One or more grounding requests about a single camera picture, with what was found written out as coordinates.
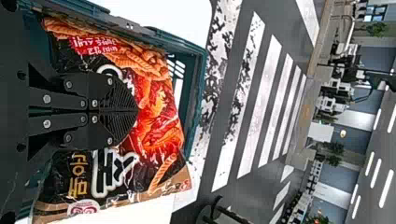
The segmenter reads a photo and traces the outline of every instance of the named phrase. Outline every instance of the metal bolt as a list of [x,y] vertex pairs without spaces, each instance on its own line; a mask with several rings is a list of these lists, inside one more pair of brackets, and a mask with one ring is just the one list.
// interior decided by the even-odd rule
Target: metal bolt
[[65,138],[66,142],[71,142],[72,141],[72,135],[68,134]]
[[67,89],[72,89],[73,83],[71,81],[66,81],[66,87]]
[[44,95],[43,96],[43,101],[44,101],[44,104],[49,104],[50,103],[50,96],[49,95]]
[[50,127],[50,120],[49,119],[44,120],[43,125],[44,128],[48,129]]
[[98,106],[98,101],[97,100],[92,100],[92,106],[97,107]]
[[98,122],[98,117],[93,116],[93,117],[92,117],[92,123],[97,123],[97,122]]

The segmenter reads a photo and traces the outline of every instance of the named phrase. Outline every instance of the snack image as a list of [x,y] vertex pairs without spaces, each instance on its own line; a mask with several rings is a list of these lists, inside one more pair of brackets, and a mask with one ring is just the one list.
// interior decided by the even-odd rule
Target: snack image
[[112,148],[59,151],[35,202],[33,223],[48,223],[139,203],[191,188],[183,158],[184,133],[165,52],[101,34],[76,21],[47,17],[51,64],[59,73],[118,77],[138,104],[136,124]]

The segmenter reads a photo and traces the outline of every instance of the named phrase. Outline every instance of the window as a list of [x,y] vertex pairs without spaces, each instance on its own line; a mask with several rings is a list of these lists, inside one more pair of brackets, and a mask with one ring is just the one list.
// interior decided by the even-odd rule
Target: window
[[381,194],[381,199],[379,200],[380,208],[384,207],[385,201],[387,200],[388,192],[390,189],[390,185],[392,184],[392,179],[393,179],[394,174],[395,174],[395,172],[393,170],[389,170],[387,181],[385,182],[385,186],[384,186],[384,189],[382,190],[382,194]]
[[382,21],[387,12],[388,5],[368,6],[364,15],[364,21]]
[[376,178],[378,177],[378,173],[379,173],[379,169],[381,168],[381,163],[382,160],[378,159],[378,161],[376,162],[376,167],[374,169],[374,174],[373,174],[373,178],[372,178],[372,182],[370,183],[370,188],[374,188],[375,186],[375,182],[376,182]]

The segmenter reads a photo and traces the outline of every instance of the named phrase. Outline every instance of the crosswalk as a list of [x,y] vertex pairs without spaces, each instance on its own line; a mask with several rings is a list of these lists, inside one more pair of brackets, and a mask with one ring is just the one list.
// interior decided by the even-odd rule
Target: crosswalk
[[250,86],[255,74],[257,56],[260,51],[262,35],[265,24],[262,19],[254,12],[250,24],[249,34],[247,36],[247,45],[245,47],[244,58],[233,97],[233,109],[229,118],[229,127],[224,134],[224,145],[221,148],[219,164],[213,182],[212,191],[220,189],[227,185],[228,178],[233,164],[233,155],[236,150],[237,137],[239,136],[242,120],[245,115],[245,109],[250,93]]
[[282,46],[273,35],[271,37],[270,47],[268,49],[267,59],[262,71],[262,81],[259,87],[259,93],[254,106],[252,120],[247,133],[247,141],[245,143],[244,154],[242,156],[241,165],[239,166],[238,178],[250,173],[254,155],[256,154],[257,144],[259,143],[260,133],[262,130],[262,122],[264,120],[265,111],[267,110],[270,94],[279,61]]
[[[224,78],[227,78],[227,69],[230,67],[230,52],[235,44],[233,38],[238,35],[235,30],[239,14],[242,14],[243,1],[218,0],[214,10],[214,20],[207,44],[209,57],[205,74],[206,90],[202,102],[202,120],[195,133],[188,161],[192,190],[176,195],[174,211],[197,200],[202,187],[201,177],[206,166],[205,158],[208,156],[208,150],[210,153],[215,151],[219,153],[218,163],[213,171],[215,172],[213,182],[209,181],[210,191],[215,192],[226,187],[231,180],[240,181],[238,179],[242,176],[282,158],[291,147],[291,137],[304,95],[306,75],[298,55],[291,54],[283,47],[279,39],[284,38],[272,34],[266,20],[255,11],[249,14],[251,19],[247,43],[243,51],[242,64],[238,66],[237,85],[233,87],[231,93],[233,94],[230,102],[232,110],[229,114],[216,115],[222,89],[226,88],[230,92],[230,87],[223,87],[222,83]],[[307,36],[310,37],[314,47],[319,25],[313,0],[295,1],[304,20]],[[270,37],[266,40],[269,39],[269,45],[267,48],[261,48],[263,37],[266,35]],[[251,88],[254,77],[255,80],[260,81],[260,84],[259,81],[257,82],[258,88]],[[251,110],[247,110],[248,102],[251,102],[249,107]],[[215,115],[228,118],[225,133],[212,134],[213,126],[216,125]],[[211,141],[222,141],[222,145],[220,148],[209,148]],[[236,151],[241,153],[241,158],[235,157]],[[257,157],[258,167],[253,167]],[[232,169],[235,168],[233,168],[235,164],[239,165],[235,166],[237,172],[233,176]],[[292,172],[293,168],[286,166],[281,182]],[[289,191],[287,187],[289,185],[290,182],[280,192],[281,196],[276,199],[274,210],[282,203]],[[277,210],[274,220],[276,216],[280,217],[282,211],[283,205]]]

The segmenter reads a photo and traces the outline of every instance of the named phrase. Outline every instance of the white crosswalk stripe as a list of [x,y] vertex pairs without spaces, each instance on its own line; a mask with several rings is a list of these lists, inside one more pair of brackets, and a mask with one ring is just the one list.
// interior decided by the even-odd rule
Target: white crosswalk stripe
[[285,207],[285,204],[282,204],[282,206],[277,210],[277,212],[274,214],[273,218],[271,219],[269,224],[276,224],[277,221],[280,219],[283,213],[283,209]]
[[260,132],[262,129],[262,121],[264,120],[265,111],[268,106],[270,97],[269,92],[271,92],[274,83],[274,77],[281,50],[282,46],[280,45],[279,41],[276,39],[276,37],[272,36],[264,69],[262,71],[262,80],[253,110],[253,117],[247,133],[247,141],[245,143],[241,164],[239,166],[238,178],[250,173],[251,171],[256,147],[259,142]]
[[288,124],[289,124],[291,108],[293,107],[294,97],[297,92],[297,85],[298,85],[298,81],[300,80],[300,77],[301,77],[301,69],[298,66],[296,66],[295,71],[294,71],[294,78],[293,78],[293,81],[291,82],[289,98],[288,98],[288,101],[286,102],[285,113],[282,118],[282,124],[280,125],[279,134],[277,135],[273,161],[276,160],[277,158],[279,158],[283,140],[285,139],[286,128],[288,127]]
[[271,146],[274,142],[277,122],[279,120],[280,111],[282,110],[283,100],[285,98],[286,89],[288,87],[291,68],[293,66],[293,59],[286,55],[285,64],[277,88],[276,99],[271,113],[270,124],[265,132],[264,145],[262,146],[262,154],[260,156],[259,167],[264,166],[268,162],[268,157],[271,152]]
[[285,165],[285,167],[283,168],[282,178],[280,178],[280,183],[282,183],[286,178],[288,178],[288,176],[291,175],[293,171],[294,171],[294,167]]
[[296,0],[296,3],[303,17],[312,45],[315,46],[319,34],[319,22],[314,0]]
[[282,155],[286,155],[286,153],[288,153],[288,150],[289,150],[291,134],[293,133],[294,125],[295,125],[296,120],[297,120],[297,115],[298,115],[298,112],[300,111],[300,104],[301,104],[301,100],[302,100],[302,97],[303,97],[305,82],[306,82],[306,76],[303,75],[303,80],[301,81],[300,90],[298,92],[296,104],[295,104],[294,110],[293,110],[293,115],[291,116],[291,121],[290,121],[289,130],[288,130],[288,135],[286,136],[286,142],[285,142],[285,146],[283,148]]
[[289,192],[290,183],[291,182],[289,181],[289,183],[287,185],[285,185],[285,187],[283,187],[283,189],[276,195],[273,210],[275,210],[277,208],[277,206],[283,201],[283,199],[285,199],[286,195]]
[[212,191],[224,187],[228,182],[231,166],[233,165],[233,155],[235,153],[238,135],[241,130],[242,121],[245,115],[250,85],[256,67],[257,56],[260,51],[264,28],[265,24],[262,19],[260,19],[256,13],[253,13],[250,31],[247,36],[247,45],[244,51],[244,58],[239,72],[239,88],[236,88],[234,93],[233,109],[229,118],[229,131],[224,136],[224,145],[221,148]]

